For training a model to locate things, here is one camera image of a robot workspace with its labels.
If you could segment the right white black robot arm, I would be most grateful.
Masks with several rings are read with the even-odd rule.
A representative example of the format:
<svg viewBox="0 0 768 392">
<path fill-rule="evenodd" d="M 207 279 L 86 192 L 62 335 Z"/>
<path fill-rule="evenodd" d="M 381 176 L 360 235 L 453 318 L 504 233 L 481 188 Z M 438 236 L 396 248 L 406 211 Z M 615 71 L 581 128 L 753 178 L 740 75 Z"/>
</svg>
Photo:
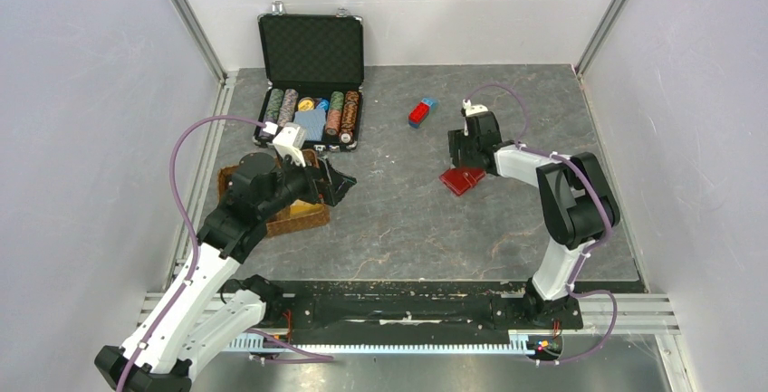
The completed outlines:
<svg viewBox="0 0 768 392">
<path fill-rule="evenodd" d="M 550 239 L 540 267 L 525 285 L 523 316 L 545 327 L 577 308 L 576 277 L 594 246 L 619 223 L 618 203 L 595 155 L 565 156 L 504 141 L 492 112 L 462 113 L 464 127 L 448 133 L 452 167 L 440 180 L 456 196 L 487 175 L 537 188 Z"/>
</svg>

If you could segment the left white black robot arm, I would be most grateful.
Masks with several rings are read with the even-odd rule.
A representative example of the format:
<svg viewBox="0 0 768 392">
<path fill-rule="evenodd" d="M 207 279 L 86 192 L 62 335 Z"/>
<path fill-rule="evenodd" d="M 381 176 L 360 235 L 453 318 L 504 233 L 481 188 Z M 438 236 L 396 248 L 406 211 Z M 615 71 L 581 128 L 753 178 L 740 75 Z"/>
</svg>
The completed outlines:
<svg viewBox="0 0 768 392">
<path fill-rule="evenodd" d="M 119 346 L 105 346 L 94 364 L 116 391 L 188 391 L 194 380 L 251 326 L 277 324 L 282 290 L 258 275 L 206 320 L 214 295 L 266 237 L 269 220 L 297 200 L 336 206 L 357 183 L 327 158 L 243 157 L 217 207 L 194 235 L 180 274 L 157 306 Z"/>
</svg>

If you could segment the red leather card holder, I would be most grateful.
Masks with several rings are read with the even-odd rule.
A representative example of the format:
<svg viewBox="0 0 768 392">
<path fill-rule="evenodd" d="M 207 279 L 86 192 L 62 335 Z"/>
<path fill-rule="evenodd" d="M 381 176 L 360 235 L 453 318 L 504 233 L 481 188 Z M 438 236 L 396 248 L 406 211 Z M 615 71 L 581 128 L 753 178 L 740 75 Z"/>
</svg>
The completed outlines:
<svg viewBox="0 0 768 392">
<path fill-rule="evenodd" d="M 485 171 L 475 167 L 452 167 L 439 176 L 441 183 L 455 196 L 462 196 L 485 177 Z"/>
</svg>

